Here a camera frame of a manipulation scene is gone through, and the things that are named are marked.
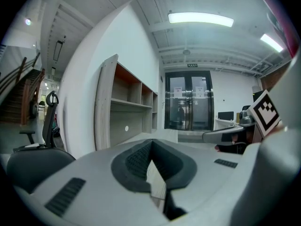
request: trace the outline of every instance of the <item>double door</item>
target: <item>double door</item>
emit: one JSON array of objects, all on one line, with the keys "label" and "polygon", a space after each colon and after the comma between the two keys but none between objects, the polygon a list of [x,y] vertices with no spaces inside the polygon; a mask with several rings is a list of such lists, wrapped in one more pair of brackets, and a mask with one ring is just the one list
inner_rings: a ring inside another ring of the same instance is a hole
[{"label": "double door", "polygon": [[166,129],[213,130],[213,108],[209,71],[166,73]]}]

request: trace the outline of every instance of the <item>chair headrest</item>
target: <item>chair headrest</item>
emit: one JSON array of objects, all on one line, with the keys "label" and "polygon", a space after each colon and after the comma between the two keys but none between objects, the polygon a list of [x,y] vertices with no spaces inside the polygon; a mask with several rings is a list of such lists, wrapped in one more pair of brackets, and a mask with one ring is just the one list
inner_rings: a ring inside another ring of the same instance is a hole
[{"label": "chair headrest", "polygon": [[51,102],[51,100],[50,100],[50,97],[51,97],[51,96],[56,98],[56,103],[57,103],[57,104],[58,104],[58,97],[57,97],[57,95],[55,94],[55,91],[54,91],[54,90],[51,91],[51,92],[49,93],[49,95],[47,95],[47,97],[46,97],[46,103],[47,103],[48,106],[53,107],[53,106],[54,106],[54,103]]}]

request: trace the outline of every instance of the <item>black office chair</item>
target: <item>black office chair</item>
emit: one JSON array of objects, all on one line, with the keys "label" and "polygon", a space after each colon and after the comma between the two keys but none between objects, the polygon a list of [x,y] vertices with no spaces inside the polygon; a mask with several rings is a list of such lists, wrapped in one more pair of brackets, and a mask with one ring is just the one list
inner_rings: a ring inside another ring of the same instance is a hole
[{"label": "black office chair", "polygon": [[19,150],[8,160],[7,175],[12,184],[31,194],[42,181],[73,161],[73,156],[57,148]]},{"label": "black office chair", "polygon": [[[31,150],[31,149],[37,149],[40,147],[56,147],[55,142],[53,140],[53,130],[52,130],[52,124],[53,124],[53,120],[54,120],[54,116],[55,116],[55,110],[56,107],[59,103],[58,101],[58,97],[55,94],[55,91],[52,91],[49,93],[49,95],[46,97],[46,103],[48,105],[48,109],[47,109],[47,114],[46,114],[46,118],[44,121],[44,127],[43,127],[43,131],[42,131],[42,136],[43,139],[45,140],[45,144],[39,145],[37,147],[26,147],[21,146],[18,148],[14,148],[13,151],[19,151],[19,150]],[[32,134],[35,134],[35,131],[33,130],[21,130],[20,134],[26,134],[28,136],[29,142],[31,144],[34,144],[33,138],[32,138]]]}]

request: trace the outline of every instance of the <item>fluorescent light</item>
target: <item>fluorescent light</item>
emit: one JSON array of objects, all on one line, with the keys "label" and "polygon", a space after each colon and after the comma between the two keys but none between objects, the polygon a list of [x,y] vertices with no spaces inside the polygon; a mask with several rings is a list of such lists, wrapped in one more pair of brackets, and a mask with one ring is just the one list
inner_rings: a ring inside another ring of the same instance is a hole
[{"label": "fluorescent light", "polygon": [[168,14],[168,19],[171,24],[183,22],[200,22],[220,24],[232,27],[234,20],[232,18],[223,17],[210,13],[171,13]]},{"label": "fluorescent light", "polygon": [[264,34],[260,39],[277,50],[277,52],[281,52],[283,50],[283,48],[279,44],[277,44],[274,40],[272,40],[271,37],[266,34]]},{"label": "fluorescent light", "polygon": [[58,40],[55,45],[55,52],[53,54],[53,60],[58,61],[58,57],[60,56],[62,46],[63,46],[63,42]]}]

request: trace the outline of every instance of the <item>wooden shelf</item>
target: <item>wooden shelf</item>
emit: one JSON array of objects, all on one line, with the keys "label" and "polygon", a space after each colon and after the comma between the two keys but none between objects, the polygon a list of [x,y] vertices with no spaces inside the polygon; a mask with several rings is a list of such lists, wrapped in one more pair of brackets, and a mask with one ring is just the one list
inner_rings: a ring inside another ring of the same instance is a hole
[{"label": "wooden shelf", "polygon": [[142,104],[128,102],[125,100],[118,100],[118,99],[114,99],[114,98],[111,98],[111,103],[120,104],[120,105],[131,105],[131,106],[144,107],[144,108],[152,108],[149,105],[142,105]]},{"label": "wooden shelf", "polygon": [[106,59],[95,96],[96,149],[109,148],[156,129],[157,97],[157,93],[118,63],[117,54]]}]

